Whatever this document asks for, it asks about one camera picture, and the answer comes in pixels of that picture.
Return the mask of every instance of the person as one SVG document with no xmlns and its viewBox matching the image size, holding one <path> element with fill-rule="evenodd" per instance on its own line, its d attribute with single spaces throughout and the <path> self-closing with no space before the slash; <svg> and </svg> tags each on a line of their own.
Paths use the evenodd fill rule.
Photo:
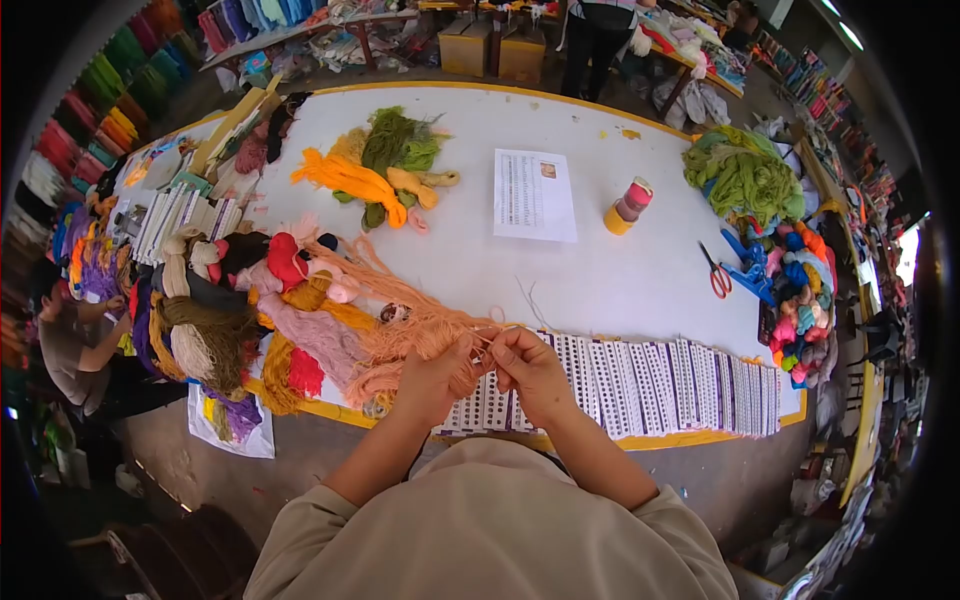
<svg viewBox="0 0 960 600">
<path fill-rule="evenodd" d="M 754 39 L 754 31 L 760 24 L 758 14 L 759 10 L 751 0 L 744 0 L 742 3 L 737 0 L 730 2 L 727 5 L 727 22 L 730 28 L 723 36 L 724 45 L 746 52 L 747 46 Z"/>
<path fill-rule="evenodd" d="M 636 29 L 636 5 L 653 7 L 656 0 L 569 0 L 565 36 L 564 96 L 596 102 L 607 84 L 610 66 Z M 581 90 L 584 71 L 592 60 L 587 91 Z"/>
<path fill-rule="evenodd" d="M 521 444 L 467 439 L 409 481 L 451 378 L 496 370 L 567 472 Z M 321 485 L 279 512 L 247 600 L 303 598 L 735 598 L 704 523 L 657 487 L 574 401 L 556 352 L 525 328 L 411 352 L 392 410 Z"/>
<path fill-rule="evenodd" d="M 78 418 L 122 419 L 186 397 L 185 383 L 145 381 L 150 374 L 135 356 L 114 354 L 120 338 L 131 331 L 130 313 L 99 335 L 104 313 L 126 305 L 122 296 L 98 303 L 64 302 L 60 268 L 46 258 L 34 264 L 31 277 L 43 362 Z"/>
</svg>

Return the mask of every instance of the red scissors handle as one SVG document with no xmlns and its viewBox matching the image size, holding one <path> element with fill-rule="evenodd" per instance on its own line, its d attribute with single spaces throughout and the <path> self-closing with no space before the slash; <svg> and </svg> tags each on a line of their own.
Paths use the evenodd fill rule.
<svg viewBox="0 0 960 600">
<path fill-rule="evenodd" d="M 713 293 L 721 300 L 733 291 L 733 281 L 731 281 L 730 275 L 723 269 L 716 269 L 710 272 L 710 285 L 713 286 Z"/>
</svg>

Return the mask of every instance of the hand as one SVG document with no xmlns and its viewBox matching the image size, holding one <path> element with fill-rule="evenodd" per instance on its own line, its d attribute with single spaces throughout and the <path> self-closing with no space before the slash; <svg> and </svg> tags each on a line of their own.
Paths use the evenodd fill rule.
<svg viewBox="0 0 960 600">
<path fill-rule="evenodd" d="M 133 329 L 130 313 L 124 313 L 123 317 L 120 317 L 120 320 L 117 321 L 117 325 L 115 325 L 114 328 L 120 331 L 121 334 L 130 333 Z"/>
<path fill-rule="evenodd" d="M 112 312 L 114 310 L 120 310 L 127 305 L 127 299 L 123 296 L 114 296 L 110 300 L 107 300 L 107 310 Z"/>
<path fill-rule="evenodd" d="M 415 351 L 407 354 L 390 415 L 408 419 L 426 429 L 444 422 L 450 407 L 459 397 L 450 389 L 453 375 L 469 363 L 470 355 L 479 342 L 476 336 L 465 333 L 433 360 L 425 361 Z M 474 383 L 486 371 L 482 365 L 473 365 L 471 375 Z"/>
<path fill-rule="evenodd" d="M 570 408 L 579 411 L 573 390 L 557 352 L 524 327 L 501 331 L 493 338 L 500 392 L 514 389 L 527 418 L 536 427 L 549 428 Z"/>
</svg>

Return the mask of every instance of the scissors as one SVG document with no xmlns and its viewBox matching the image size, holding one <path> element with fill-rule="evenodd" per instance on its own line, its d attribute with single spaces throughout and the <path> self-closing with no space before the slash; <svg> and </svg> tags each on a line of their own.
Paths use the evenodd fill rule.
<svg viewBox="0 0 960 600">
<path fill-rule="evenodd" d="M 727 297 L 727 294 L 733 291 L 733 282 L 730 276 L 727 275 L 727 272 L 718 267 L 717 264 L 713 262 L 713 259 L 710 258 L 710 254 L 704 247 L 704 243 L 697 243 L 700 244 L 700 250 L 704 251 L 704 256 L 710 264 L 710 285 L 713 286 L 713 293 L 717 295 L 717 298 L 722 300 Z"/>
</svg>

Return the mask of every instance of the dark hair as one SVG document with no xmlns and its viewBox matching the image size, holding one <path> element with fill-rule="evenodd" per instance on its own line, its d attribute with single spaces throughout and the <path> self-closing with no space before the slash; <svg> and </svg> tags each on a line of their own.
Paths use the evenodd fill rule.
<svg viewBox="0 0 960 600">
<path fill-rule="evenodd" d="M 60 267 L 48 258 L 40 258 L 30 271 L 30 312 L 43 310 L 43 297 L 52 298 L 51 291 L 60 280 Z"/>
</svg>

